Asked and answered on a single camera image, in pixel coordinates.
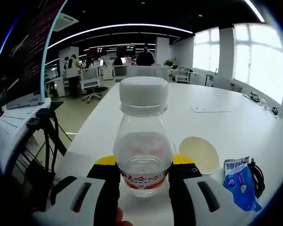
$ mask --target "laptop screen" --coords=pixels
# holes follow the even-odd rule
[[[18,18],[0,54],[0,105],[44,102],[44,65],[55,19],[65,0],[36,2]]]

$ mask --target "round white table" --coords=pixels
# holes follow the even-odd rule
[[[266,189],[259,198],[266,206],[283,180],[283,121],[243,97],[241,93],[205,86],[169,83],[166,132],[179,147],[185,137],[209,141],[219,155],[219,169],[211,175],[223,182],[223,162],[246,156],[262,169]],[[123,117],[116,84],[90,114],[71,143],[56,180],[66,176],[87,176],[99,158],[111,155],[117,129]],[[206,113],[193,109],[201,107]],[[132,196],[120,185],[119,206],[124,220],[139,225],[174,225],[168,197],[168,183],[149,199]]]

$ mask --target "finger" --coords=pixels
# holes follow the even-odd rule
[[[129,221],[122,221],[122,222],[119,222],[119,225],[117,226],[133,226],[133,224]]]
[[[118,207],[117,208],[117,222],[121,222],[123,219],[123,211]]]

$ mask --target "computer monitor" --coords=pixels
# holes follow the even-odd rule
[[[131,64],[132,63],[132,57],[122,57],[121,58],[123,64]]]
[[[92,57],[105,56],[107,55],[107,47],[102,46],[102,47],[91,48],[89,50],[89,55],[91,55]]]
[[[135,46],[117,46],[118,57],[132,57],[135,55]]]
[[[0,53],[0,106],[7,109],[44,103],[47,47],[65,0],[38,1],[22,13]]]

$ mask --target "white wall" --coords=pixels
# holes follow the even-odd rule
[[[175,65],[192,67],[194,37],[170,45],[170,58],[176,58]]]
[[[168,38],[157,37],[155,40],[154,59],[156,64],[164,65],[164,62],[170,58],[170,45]]]

